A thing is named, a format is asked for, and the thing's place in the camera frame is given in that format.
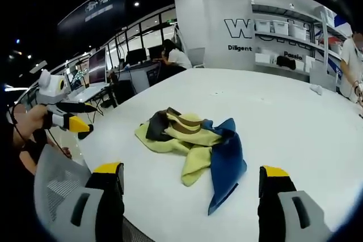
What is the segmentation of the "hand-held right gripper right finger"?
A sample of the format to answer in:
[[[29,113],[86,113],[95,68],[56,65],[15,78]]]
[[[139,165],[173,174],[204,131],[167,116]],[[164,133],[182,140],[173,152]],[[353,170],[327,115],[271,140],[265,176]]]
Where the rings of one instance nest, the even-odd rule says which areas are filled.
[[[327,241],[323,209],[281,168],[259,172],[259,241]]]

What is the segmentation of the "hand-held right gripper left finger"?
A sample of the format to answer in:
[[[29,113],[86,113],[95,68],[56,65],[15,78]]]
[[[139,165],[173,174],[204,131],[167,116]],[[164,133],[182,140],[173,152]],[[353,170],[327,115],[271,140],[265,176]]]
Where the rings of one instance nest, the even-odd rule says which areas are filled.
[[[57,241],[123,241],[124,164],[103,164],[57,209]]]

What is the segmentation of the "person's left hand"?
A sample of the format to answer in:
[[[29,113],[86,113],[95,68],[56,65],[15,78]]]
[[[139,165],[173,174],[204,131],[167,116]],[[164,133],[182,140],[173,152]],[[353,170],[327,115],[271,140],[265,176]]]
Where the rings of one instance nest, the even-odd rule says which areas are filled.
[[[28,140],[36,130],[50,129],[52,127],[52,114],[45,105],[36,105],[27,113],[17,115],[18,134]]]

